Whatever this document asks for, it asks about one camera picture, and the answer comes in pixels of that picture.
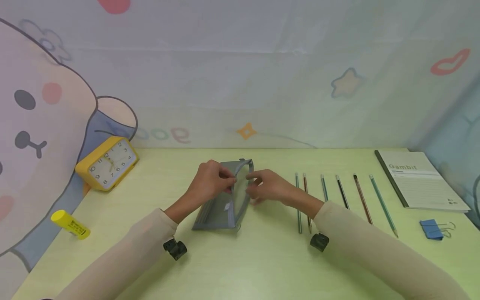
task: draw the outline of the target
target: beige sleeve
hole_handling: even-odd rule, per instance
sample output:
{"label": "beige sleeve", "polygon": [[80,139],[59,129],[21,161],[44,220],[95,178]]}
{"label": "beige sleeve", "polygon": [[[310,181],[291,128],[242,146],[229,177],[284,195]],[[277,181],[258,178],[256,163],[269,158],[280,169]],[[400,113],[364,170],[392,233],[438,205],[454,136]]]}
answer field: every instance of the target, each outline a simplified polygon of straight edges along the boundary
{"label": "beige sleeve", "polygon": [[342,252],[405,299],[469,299],[449,274],[353,212],[330,201],[313,221],[330,239],[325,251]]}
{"label": "beige sleeve", "polygon": [[80,273],[55,300],[115,299],[165,253],[177,224],[162,210],[134,224],[127,235]]}

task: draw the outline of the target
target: yellow alarm clock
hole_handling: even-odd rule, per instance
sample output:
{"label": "yellow alarm clock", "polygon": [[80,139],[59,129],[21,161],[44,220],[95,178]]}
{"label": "yellow alarm clock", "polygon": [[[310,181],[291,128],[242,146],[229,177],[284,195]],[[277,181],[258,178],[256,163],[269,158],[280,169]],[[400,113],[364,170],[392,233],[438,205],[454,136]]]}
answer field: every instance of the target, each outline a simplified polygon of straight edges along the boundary
{"label": "yellow alarm clock", "polygon": [[109,191],[135,166],[138,154],[127,138],[111,136],[82,159],[75,172],[93,189]]}

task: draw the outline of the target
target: pencil case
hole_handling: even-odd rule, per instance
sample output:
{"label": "pencil case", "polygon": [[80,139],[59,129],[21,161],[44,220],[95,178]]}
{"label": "pencil case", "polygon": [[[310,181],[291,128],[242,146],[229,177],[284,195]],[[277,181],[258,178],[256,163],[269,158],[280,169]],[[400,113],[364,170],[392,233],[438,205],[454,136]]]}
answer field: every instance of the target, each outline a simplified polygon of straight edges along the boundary
{"label": "pencil case", "polygon": [[245,189],[253,182],[245,179],[245,171],[248,166],[248,173],[253,172],[253,160],[241,158],[220,164],[235,175],[237,183],[232,187],[232,194],[221,192],[216,198],[202,205],[192,230],[240,229],[241,220],[250,201]]}

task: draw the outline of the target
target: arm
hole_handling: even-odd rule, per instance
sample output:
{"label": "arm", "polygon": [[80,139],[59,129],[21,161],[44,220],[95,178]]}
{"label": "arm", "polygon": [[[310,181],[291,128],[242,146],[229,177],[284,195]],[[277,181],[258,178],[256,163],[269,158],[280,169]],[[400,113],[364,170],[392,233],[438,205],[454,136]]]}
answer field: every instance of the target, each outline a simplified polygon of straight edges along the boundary
{"label": "arm", "polygon": [[154,210],[127,235],[89,265],[55,300],[113,300],[155,264],[173,238],[177,224],[236,179],[216,161],[202,163],[186,193],[163,212]]}
{"label": "arm", "polygon": [[89,265],[55,300],[115,299],[165,250],[177,224],[160,209],[134,224],[127,235]]}
{"label": "arm", "polygon": [[298,203],[318,230],[330,239],[331,251],[340,251],[372,272],[405,299],[468,300],[461,286],[432,262],[333,202],[323,203],[303,191]]}

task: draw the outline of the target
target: binder clip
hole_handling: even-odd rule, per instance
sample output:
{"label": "binder clip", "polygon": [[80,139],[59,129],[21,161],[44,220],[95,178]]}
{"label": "binder clip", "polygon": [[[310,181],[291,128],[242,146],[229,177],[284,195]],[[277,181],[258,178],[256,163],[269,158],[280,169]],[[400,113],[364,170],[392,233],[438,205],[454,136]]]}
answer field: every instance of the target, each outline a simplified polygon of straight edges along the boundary
{"label": "binder clip", "polygon": [[163,249],[168,251],[175,261],[187,253],[187,247],[185,244],[181,241],[177,242],[175,239],[171,239],[163,244]]}
{"label": "binder clip", "polygon": [[[453,228],[449,227],[442,227],[440,226],[448,226],[448,224],[452,224]],[[434,219],[420,221],[421,228],[428,239],[431,240],[443,240],[444,237],[451,238],[452,233],[449,230],[455,230],[456,226],[453,222],[448,222],[445,224],[437,224]]]}

